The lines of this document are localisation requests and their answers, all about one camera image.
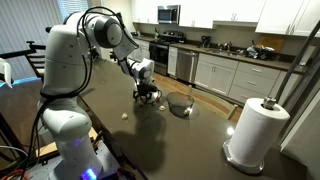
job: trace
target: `stove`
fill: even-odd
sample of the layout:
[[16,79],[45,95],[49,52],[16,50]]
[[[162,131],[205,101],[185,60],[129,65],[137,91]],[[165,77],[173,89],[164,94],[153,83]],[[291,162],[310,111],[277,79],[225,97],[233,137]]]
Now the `stove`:
[[164,31],[159,39],[150,41],[150,59],[155,62],[154,72],[167,76],[169,45],[184,40],[184,34],[178,31]]

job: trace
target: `dishwasher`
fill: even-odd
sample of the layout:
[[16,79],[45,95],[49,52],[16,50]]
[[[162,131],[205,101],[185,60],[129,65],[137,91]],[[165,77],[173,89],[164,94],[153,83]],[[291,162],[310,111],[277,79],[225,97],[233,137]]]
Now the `dishwasher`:
[[178,50],[176,78],[194,84],[199,53],[193,51]]

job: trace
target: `kitchen sink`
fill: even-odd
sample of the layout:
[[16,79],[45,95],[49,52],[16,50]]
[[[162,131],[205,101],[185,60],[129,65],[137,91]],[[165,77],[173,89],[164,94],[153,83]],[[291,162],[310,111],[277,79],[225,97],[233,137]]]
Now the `kitchen sink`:
[[221,54],[225,56],[236,56],[238,55],[237,52],[234,51],[226,51],[226,50],[220,50],[220,49],[209,49],[207,52],[215,53],[215,54]]

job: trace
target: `dark countertop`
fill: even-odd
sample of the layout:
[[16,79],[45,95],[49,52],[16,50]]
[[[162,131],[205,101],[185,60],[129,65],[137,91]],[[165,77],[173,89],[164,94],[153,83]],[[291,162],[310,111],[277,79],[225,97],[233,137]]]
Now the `dark countertop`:
[[[81,97],[143,173],[157,179],[305,179],[306,167],[271,148],[260,176],[238,172],[226,163],[223,143],[235,124],[195,102],[190,116],[181,119],[168,110],[163,98],[154,106],[135,103],[131,77],[111,62],[95,62],[89,86]],[[160,111],[159,106],[167,109]],[[127,113],[128,120],[122,120]]]
[[[154,40],[154,38],[151,38],[148,36],[141,36],[141,37],[134,36],[134,38],[139,39],[139,40],[143,40],[143,41]],[[218,57],[222,57],[222,58],[236,60],[239,62],[250,63],[250,64],[260,65],[260,66],[269,67],[269,68],[273,68],[273,69],[278,69],[281,71],[287,71],[291,66],[291,63],[287,63],[287,62],[263,61],[263,60],[247,58],[247,57],[239,56],[239,55],[233,55],[233,56],[221,55],[218,53],[209,52],[209,50],[212,48],[197,48],[196,45],[191,45],[191,44],[176,43],[176,44],[170,44],[170,46],[180,48],[180,49],[195,51],[198,53],[204,53],[204,54],[208,54],[208,55],[212,55],[212,56],[218,56]],[[307,69],[306,66],[296,66],[296,68],[294,69],[294,73],[304,74],[306,69]]]

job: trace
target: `bottle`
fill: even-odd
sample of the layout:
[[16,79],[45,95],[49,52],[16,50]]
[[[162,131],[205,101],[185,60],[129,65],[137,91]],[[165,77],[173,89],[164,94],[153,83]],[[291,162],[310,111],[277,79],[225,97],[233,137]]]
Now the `bottle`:
[[159,33],[157,31],[157,28],[154,28],[154,39],[158,39]]

